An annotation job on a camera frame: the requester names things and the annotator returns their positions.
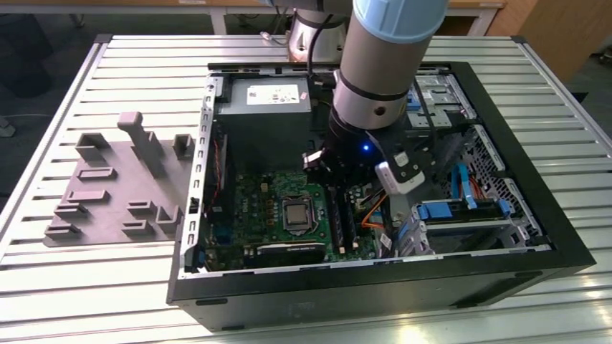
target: aluminum extrusion table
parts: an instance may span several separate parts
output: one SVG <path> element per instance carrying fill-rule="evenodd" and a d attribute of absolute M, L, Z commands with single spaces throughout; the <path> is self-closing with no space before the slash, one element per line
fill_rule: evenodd
<path fill-rule="evenodd" d="M 257 36 L 114 36 L 93 45 L 0 217 L 0 340 L 417 344 L 513 343 L 521 338 L 528 343 L 608 343 L 610 140 L 529 46 L 509 38 L 437 37 L 425 60 L 472 63 L 597 260 L 576 276 L 544 282 L 478 309 L 210 336 L 164 302 L 172 242 L 42 245 L 80 157 L 73 149 L 80 134 L 94 131 L 106 140 L 126 140 L 114 128 L 117 113 L 137 110 L 160 139 L 194 135 L 206 64 L 285 60 L 285 48 Z"/>

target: metal chassis frame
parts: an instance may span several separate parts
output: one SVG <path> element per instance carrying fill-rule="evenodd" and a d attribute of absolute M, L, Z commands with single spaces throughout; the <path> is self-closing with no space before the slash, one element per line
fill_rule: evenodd
<path fill-rule="evenodd" d="M 273 68 L 298 64 L 260 63 L 241 64 L 244 68 Z M 505 120 L 498 113 L 494 103 L 481 86 L 480 80 L 468 63 L 464 62 L 432 62 L 424 63 L 422 67 L 445 66 L 454 74 L 454 78 L 464 90 L 477 114 L 481 124 L 488 131 L 493 145 L 497 148 L 505 167 L 512 172 L 512 178 L 517 181 L 518 189 L 525 197 L 538 223 L 550 238 L 554 250 L 546 252 L 528 252 L 521 255 L 502 255 L 486 257 L 458 257 L 457 259 L 441 259 L 432 261 L 412 262 L 409 264 L 390 264 L 353 269 L 322 269 L 304 270 L 297 272 L 280 272 L 274 274 L 224 274 L 222 277 L 178 279 L 177 256 L 174 247 L 173 267 L 170 272 L 170 284 L 168 288 L 168 303 L 181 304 L 188 300 L 222 300 L 238 295 L 257 295 L 276 292 L 296 292 L 326 288 L 353 287 L 357 285 L 374 285 L 380 283 L 428 280 L 440 277 L 461 277 L 469 275 L 496 274 L 512 271 L 516 278 L 524 274 L 553 271 L 554 277 L 566 276 L 594 264 L 593 258 L 585 248 L 580 237 L 565 217 L 556 199 L 544 184 L 536 168 L 521 148 L 521 145 L 509 129 Z M 529 285 L 550 278 L 544 274 L 510 290 L 504 290 L 484 302 L 465 305 L 465 307 L 485 305 L 501 300 L 513 292 Z"/>

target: black cable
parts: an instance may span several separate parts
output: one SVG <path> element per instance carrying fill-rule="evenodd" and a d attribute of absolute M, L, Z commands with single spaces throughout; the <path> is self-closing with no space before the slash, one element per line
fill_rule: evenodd
<path fill-rule="evenodd" d="M 384 188 L 378 188 L 377 191 L 374 193 L 372 193 L 369 196 L 366 196 L 360 204 L 365 204 L 366 202 L 369 202 L 374 197 L 378 197 L 378 196 L 382 196 L 382 193 L 384 193 Z"/>
<path fill-rule="evenodd" d="M 282 18 L 285 18 L 286 10 L 289 8 L 285 7 L 285 10 L 282 11 L 282 14 L 280 14 L 277 6 L 274 6 L 274 9 L 276 9 L 276 16 L 278 17 L 278 21 L 276 22 L 274 29 L 272 30 L 272 34 L 276 34 L 276 31 L 278 31 L 280 23 L 282 23 Z"/>
<path fill-rule="evenodd" d="M 430 130 L 430 139 L 433 140 L 433 143 L 432 143 L 430 147 L 433 148 L 436 146 L 436 143 L 437 143 L 437 132 L 436 132 L 436 127 L 433 125 L 433 120 L 430 120 L 430 113 L 429 113 L 428 105 L 424 102 L 421 87 L 418 86 L 418 82 L 417 82 L 417 78 L 416 77 L 414 77 L 414 92 L 417 93 L 418 102 L 421 103 L 424 117 L 428 120 L 428 125 L 429 125 L 429 130 Z"/>
<path fill-rule="evenodd" d="M 329 23 L 329 20 L 332 20 L 333 15 L 330 14 L 326 16 L 325 20 L 322 23 L 318 25 L 314 31 L 313 35 L 313 40 L 309 42 L 309 47 L 308 47 L 308 60 L 305 61 L 305 68 L 308 69 L 308 77 L 313 76 L 313 53 L 314 53 L 314 43 L 316 40 L 318 39 L 318 36 L 321 35 L 322 27 Z"/>

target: black cable on robot arm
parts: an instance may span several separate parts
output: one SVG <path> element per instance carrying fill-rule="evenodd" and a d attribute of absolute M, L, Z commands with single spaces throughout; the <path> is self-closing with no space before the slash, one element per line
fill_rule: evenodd
<path fill-rule="evenodd" d="M 432 143 L 432 148 L 433 148 L 436 146 L 436 143 L 437 143 L 437 132 L 436 132 L 436 127 L 434 127 L 434 124 L 433 124 L 433 120 L 430 120 L 430 113 L 429 113 L 429 109 L 428 109 L 428 104 L 424 102 L 421 87 L 418 86 L 418 82 L 417 82 L 417 78 L 416 77 L 414 77 L 414 92 L 417 93 L 418 103 L 421 104 L 424 117 L 428 120 L 428 125 L 429 125 L 429 130 L 430 130 L 430 139 L 433 141 L 433 143 Z"/>
<path fill-rule="evenodd" d="M 308 69 L 308 76 L 313 76 L 313 54 L 314 54 L 314 44 L 316 40 L 318 39 L 318 36 L 321 35 L 321 31 L 326 23 L 329 23 L 329 20 L 332 20 L 333 15 L 330 14 L 326 16 L 325 20 L 322 23 L 318 25 L 318 28 L 314 31 L 313 39 L 309 41 L 309 47 L 308 47 L 308 58 L 305 61 L 305 68 Z"/>
<path fill-rule="evenodd" d="M 258 0 L 262 4 L 293 9 L 305 9 L 349 16 L 353 11 L 352 0 Z"/>

